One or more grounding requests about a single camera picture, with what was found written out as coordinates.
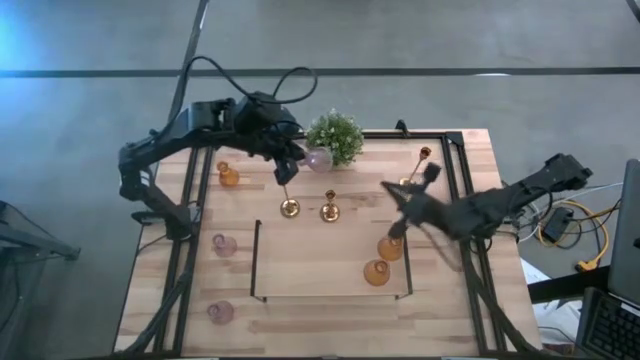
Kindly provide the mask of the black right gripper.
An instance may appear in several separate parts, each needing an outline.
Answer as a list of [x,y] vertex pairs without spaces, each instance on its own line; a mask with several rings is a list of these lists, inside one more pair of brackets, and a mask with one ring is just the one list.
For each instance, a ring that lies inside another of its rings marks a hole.
[[448,205],[426,192],[427,187],[437,179],[440,171],[439,165],[429,162],[422,174],[423,182],[421,184],[381,183],[401,213],[401,218],[391,225],[387,233],[388,237],[400,239],[406,233],[409,225],[420,227],[423,223],[432,225],[445,234],[449,233]]

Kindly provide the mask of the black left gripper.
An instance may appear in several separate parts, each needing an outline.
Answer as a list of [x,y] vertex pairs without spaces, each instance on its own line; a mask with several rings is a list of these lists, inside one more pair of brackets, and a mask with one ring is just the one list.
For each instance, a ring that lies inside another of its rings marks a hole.
[[298,174],[298,162],[305,158],[305,151],[295,142],[301,130],[296,122],[276,122],[258,134],[249,151],[250,157],[259,155],[274,161],[279,185],[288,184]]

